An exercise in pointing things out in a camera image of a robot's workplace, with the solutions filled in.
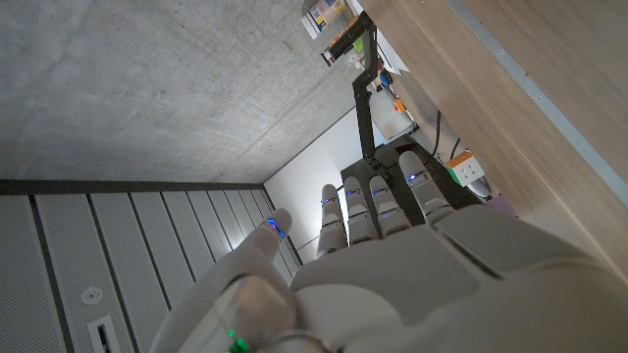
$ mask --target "wooden surface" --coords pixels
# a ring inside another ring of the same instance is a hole
[[[446,1],[362,5],[521,218],[626,280],[628,210]]]
[[[464,3],[571,124],[628,179],[628,2]]]

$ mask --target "white wall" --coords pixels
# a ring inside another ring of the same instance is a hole
[[[373,126],[375,145],[386,143]],[[311,145],[272,176],[264,186],[276,207],[292,215],[290,238],[303,263],[314,260],[321,229],[321,189],[342,185],[340,171],[362,158],[355,109],[342,117]],[[344,197],[340,198],[346,214]]]

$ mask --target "robotic hand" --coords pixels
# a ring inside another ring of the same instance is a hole
[[[318,259],[290,288],[271,265],[277,210],[171,312],[153,352],[628,352],[628,292],[579,249],[484,206],[454,211],[412,152],[399,158],[426,224],[371,179],[323,187]]]

